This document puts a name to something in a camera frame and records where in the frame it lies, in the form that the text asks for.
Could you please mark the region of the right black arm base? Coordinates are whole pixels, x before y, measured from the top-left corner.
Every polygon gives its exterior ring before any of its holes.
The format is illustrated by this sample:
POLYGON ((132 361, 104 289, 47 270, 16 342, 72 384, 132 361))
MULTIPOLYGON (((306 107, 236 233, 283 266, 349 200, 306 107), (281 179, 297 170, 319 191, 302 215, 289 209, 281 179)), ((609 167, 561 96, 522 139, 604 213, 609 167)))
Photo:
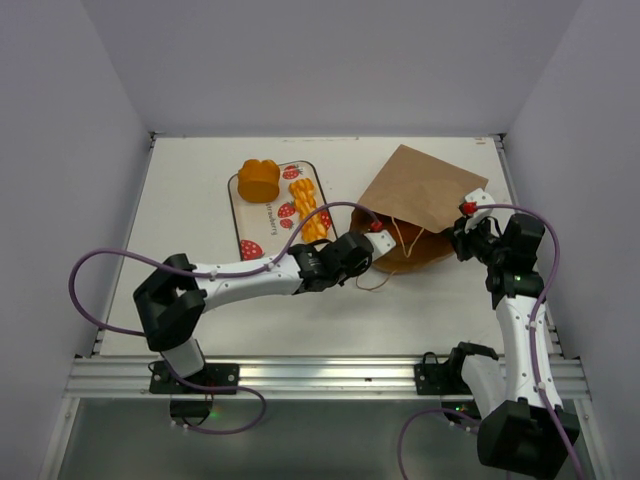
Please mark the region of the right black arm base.
POLYGON ((413 374, 418 395, 471 394, 481 419, 505 400, 506 384, 499 356, 490 347, 460 342, 444 362, 427 352, 414 365, 413 374))

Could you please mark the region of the brown paper bag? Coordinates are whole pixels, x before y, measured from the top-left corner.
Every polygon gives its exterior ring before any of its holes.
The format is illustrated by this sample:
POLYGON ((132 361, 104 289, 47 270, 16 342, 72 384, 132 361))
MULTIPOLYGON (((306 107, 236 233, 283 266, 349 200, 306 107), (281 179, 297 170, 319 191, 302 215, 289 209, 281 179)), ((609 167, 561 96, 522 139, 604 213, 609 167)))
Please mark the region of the brown paper bag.
POLYGON ((396 247, 373 263, 387 278, 416 273, 454 253, 445 231, 461 216, 464 197, 489 180, 429 154, 401 145, 360 196, 394 238, 393 226, 407 222, 424 229, 408 251, 396 247))

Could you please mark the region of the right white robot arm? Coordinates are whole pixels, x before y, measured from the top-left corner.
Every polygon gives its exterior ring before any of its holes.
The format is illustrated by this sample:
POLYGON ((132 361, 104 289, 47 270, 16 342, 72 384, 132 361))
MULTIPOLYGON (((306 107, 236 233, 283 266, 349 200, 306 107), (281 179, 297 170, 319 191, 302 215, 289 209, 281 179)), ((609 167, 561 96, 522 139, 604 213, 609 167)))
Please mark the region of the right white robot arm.
POLYGON ((502 233, 479 213, 459 218, 448 232, 459 260, 475 258, 487 268, 505 365, 489 348, 461 345, 445 379, 475 398, 480 462, 536 479, 553 479, 566 460, 579 461, 573 446, 580 434, 555 387, 546 347, 545 283, 534 269, 545 232, 541 220, 524 213, 513 214, 502 233))

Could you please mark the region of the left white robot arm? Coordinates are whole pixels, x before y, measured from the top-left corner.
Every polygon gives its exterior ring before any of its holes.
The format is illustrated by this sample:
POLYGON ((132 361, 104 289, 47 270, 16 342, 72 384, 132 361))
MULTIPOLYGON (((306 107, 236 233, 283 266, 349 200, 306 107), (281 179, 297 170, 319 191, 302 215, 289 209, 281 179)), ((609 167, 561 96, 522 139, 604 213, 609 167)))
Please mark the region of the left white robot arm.
POLYGON ((185 392, 201 390, 208 379, 204 354, 194 338, 209 310, 271 295, 317 293, 364 273, 379 258, 377 236, 348 232, 318 249, 297 244, 280 259, 196 265, 184 254, 169 257, 133 293, 148 348, 173 370, 185 392), (248 273, 258 269, 256 274, 248 273))

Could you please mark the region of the long orange fake baguette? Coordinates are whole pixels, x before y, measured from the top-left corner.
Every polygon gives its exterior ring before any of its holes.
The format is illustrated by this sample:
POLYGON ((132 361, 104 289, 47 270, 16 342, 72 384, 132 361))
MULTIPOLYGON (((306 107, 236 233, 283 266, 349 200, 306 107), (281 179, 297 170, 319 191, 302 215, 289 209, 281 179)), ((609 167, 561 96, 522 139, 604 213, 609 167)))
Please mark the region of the long orange fake baguette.
POLYGON ((416 242, 416 239, 424 233, 422 227, 407 222, 396 223, 393 229, 394 238, 401 248, 406 251, 408 251, 410 246, 416 242))

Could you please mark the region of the braided fake bread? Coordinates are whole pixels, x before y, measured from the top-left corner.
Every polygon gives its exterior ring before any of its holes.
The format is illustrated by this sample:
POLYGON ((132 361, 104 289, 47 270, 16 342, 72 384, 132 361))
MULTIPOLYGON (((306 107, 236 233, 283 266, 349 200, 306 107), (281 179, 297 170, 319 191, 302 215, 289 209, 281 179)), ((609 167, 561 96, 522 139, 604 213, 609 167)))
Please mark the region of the braided fake bread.
POLYGON ((302 224, 301 238, 310 244, 325 240, 329 235, 330 221, 326 211, 315 215, 311 213, 317 208, 316 187, 311 179, 302 178, 289 185, 289 193, 293 197, 294 208, 298 212, 302 224))

